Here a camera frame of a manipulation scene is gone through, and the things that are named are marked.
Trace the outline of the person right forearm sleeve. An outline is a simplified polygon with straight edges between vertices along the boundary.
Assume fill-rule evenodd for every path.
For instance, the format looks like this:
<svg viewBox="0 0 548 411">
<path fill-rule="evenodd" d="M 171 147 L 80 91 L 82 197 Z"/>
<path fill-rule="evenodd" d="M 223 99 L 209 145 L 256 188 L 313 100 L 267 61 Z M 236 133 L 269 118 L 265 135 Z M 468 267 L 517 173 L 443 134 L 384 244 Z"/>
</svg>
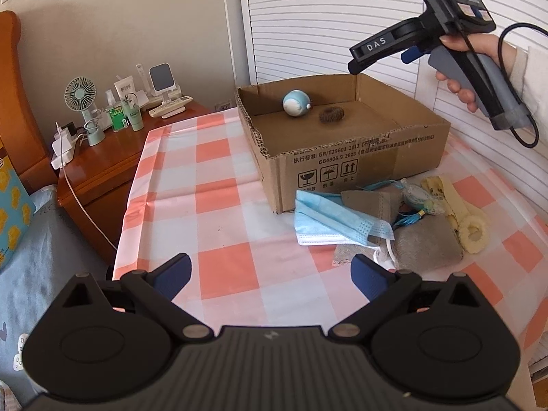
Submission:
<svg viewBox="0 0 548 411">
<path fill-rule="evenodd" d="M 546 51 L 518 48 L 510 79 L 530 112 L 547 120 L 548 55 Z"/>
</svg>

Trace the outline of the person right hand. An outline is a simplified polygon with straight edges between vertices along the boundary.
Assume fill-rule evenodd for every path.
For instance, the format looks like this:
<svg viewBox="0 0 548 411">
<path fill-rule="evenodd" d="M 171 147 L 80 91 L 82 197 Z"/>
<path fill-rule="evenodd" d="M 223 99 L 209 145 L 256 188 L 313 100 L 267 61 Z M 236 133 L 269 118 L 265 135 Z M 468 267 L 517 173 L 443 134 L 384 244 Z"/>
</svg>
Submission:
<svg viewBox="0 0 548 411">
<path fill-rule="evenodd" d="M 467 51 L 469 46 L 472 46 L 475 52 L 491 57 L 497 65 L 501 64 L 498 55 L 498 36 L 493 34 L 470 34 L 467 39 L 468 41 L 461 37 L 450 35 L 440 37 L 441 43 L 449 49 L 463 52 Z M 508 75 L 511 74 L 514 68 L 517 53 L 518 50 L 515 47 L 508 45 L 508 43 L 505 42 L 502 43 L 502 62 Z M 463 89 L 458 81 L 448 78 L 441 72 L 437 72 L 436 77 L 437 80 L 447 83 L 450 92 L 457 95 L 459 101 L 466 105 L 470 112 L 477 111 L 477 104 L 475 103 L 475 96 L 472 91 Z"/>
</svg>

